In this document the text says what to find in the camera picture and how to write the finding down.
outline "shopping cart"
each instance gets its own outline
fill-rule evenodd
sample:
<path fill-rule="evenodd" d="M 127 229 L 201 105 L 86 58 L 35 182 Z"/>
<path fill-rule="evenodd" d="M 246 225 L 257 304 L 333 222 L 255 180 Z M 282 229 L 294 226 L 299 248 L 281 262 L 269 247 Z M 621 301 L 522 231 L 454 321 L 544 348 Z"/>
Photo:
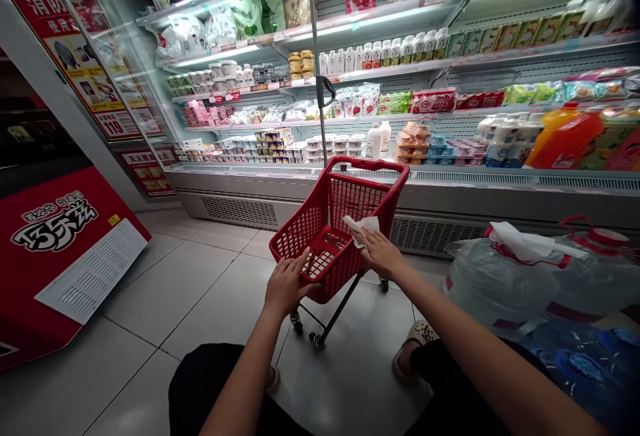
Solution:
<path fill-rule="evenodd" d="M 331 170 L 338 163 L 350 163 L 353 168 L 370 171 L 390 169 L 400 175 L 392 186 L 387 186 L 332 173 Z M 300 305 L 324 328 L 321 335 L 309 334 L 309 339 L 318 349 L 326 348 L 331 328 L 365 273 L 365 260 L 353 244 L 351 232 L 343 217 L 348 215 L 355 221 L 360 221 L 367 216 L 378 216 L 380 231 L 388 237 L 400 191 L 408 177 L 408 166 L 388 163 L 381 159 L 372 161 L 346 156 L 333 157 L 320 174 L 318 182 L 302 207 L 269 243 L 269 249 L 276 261 L 283 257 L 296 258 L 305 248 L 311 249 L 302 268 L 299 284 L 300 287 L 311 283 L 321 284 L 320 288 L 309 293 L 309 298 L 316 303 L 327 303 L 353 275 L 356 275 L 328 325 L 322 324 L 307 308 Z M 381 286 L 384 292 L 389 290 L 388 281 L 381 279 Z M 291 322 L 296 334 L 302 335 L 302 322 L 297 310 L 292 312 Z"/>

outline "juice bottle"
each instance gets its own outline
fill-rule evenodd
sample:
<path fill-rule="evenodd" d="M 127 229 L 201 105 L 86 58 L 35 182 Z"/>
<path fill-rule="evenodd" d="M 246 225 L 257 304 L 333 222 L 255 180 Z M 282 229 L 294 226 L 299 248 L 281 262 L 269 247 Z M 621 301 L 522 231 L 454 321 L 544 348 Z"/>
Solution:
<path fill-rule="evenodd" d="M 580 111 L 578 111 L 578 103 L 575 101 L 571 101 L 569 103 L 565 103 L 562 108 L 557 109 L 556 111 L 550 111 L 544 115 L 542 118 L 542 124 L 544 124 L 545 128 L 538 136 L 535 146 L 531 150 L 531 154 L 527 159 L 526 164 L 531 165 L 533 159 L 536 154 L 544 147 L 549 136 L 553 134 L 553 132 L 566 123 L 568 120 L 578 116 Z"/>
<path fill-rule="evenodd" d="M 603 106 L 590 107 L 584 114 L 570 119 L 552 132 L 545 145 L 536 153 L 531 166 L 536 169 L 575 168 L 584 151 L 589 151 L 595 138 L 605 128 L 600 118 L 603 109 Z"/>
<path fill-rule="evenodd" d="M 607 171 L 640 171 L 640 127 L 613 152 L 605 164 Z"/>
<path fill-rule="evenodd" d="M 640 127 L 639 109 L 640 103 L 631 103 L 620 112 L 613 109 L 603 111 L 601 116 L 605 130 L 595 139 L 593 150 L 580 160 L 577 169 L 604 168 L 616 148 L 632 134 L 635 128 Z"/>

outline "yogurt cup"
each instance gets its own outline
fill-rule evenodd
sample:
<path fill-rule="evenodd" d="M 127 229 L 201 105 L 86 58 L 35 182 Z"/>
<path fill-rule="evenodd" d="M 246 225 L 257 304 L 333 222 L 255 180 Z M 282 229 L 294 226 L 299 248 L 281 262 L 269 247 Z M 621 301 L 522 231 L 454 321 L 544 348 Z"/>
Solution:
<path fill-rule="evenodd" d="M 209 65 L 209 69 L 211 70 L 211 74 L 213 78 L 219 78 L 226 76 L 225 70 L 222 68 L 222 64 L 220 63 L 212 63 Z"/>
<path fill-rule="evenodd" d="M 220 61 L 220 64 L 222 64 L 225 76 L 233 76 L 235 79 L 235 67 L 238 66 L 238 63 L 232 59 L 226 59 L 224 61 Z"/>

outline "orange juice bottle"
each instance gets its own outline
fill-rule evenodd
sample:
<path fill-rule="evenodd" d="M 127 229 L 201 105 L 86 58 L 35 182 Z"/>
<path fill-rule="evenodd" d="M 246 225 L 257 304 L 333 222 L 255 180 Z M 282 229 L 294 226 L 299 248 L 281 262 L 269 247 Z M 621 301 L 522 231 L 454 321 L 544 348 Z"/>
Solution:
<path fill-rule="evenodd" d="M 542 149 L 542 147 L 549 139 L 549 136 L 551 136 L 551 134 L 553 134 L 556 129 L 558 129 L 568 120 L 580 114 L 578 105 L 579 103 L 570 101 L 568 103 L 565 103 L 562 108 L 556 109 L 555 111 L 550 111 L 543 116 L 542 124 L 544 124 L 545 128 L 542 133 L 540 133 L 540 136 L 538 136 L 538 138 L 535 140 L 535 146 L 531 150 L 531 154 L 529 155 L 529 158 L 527 158 L 527 162 L 525 164 L 531 165 L 536 153 L 538 153 L 540 149 Z"/>
<path fill-rule="evenodd" d="M 584 154 L 592 151 L 594 140 L 605 129 L 600 117 L 604 108 L 590 107 L 584 114 L 568 120 L 552 132 L 533 158 L 531 166 L 536 169 L 573 169 L 578 166 Z"/>

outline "cart wheel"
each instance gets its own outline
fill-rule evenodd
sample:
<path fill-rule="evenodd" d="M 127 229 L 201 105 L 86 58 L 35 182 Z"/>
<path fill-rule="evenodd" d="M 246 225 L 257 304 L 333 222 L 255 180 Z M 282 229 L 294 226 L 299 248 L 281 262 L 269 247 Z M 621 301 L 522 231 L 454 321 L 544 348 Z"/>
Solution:
<path fill-rule="evenodd" d="M 327 347 L 327 340 L 324 339 L 322 336 L 317 335 L 316 333 L 309 333 L 309 340 L 320 351 L 324 351 L 325 348 Z"/>

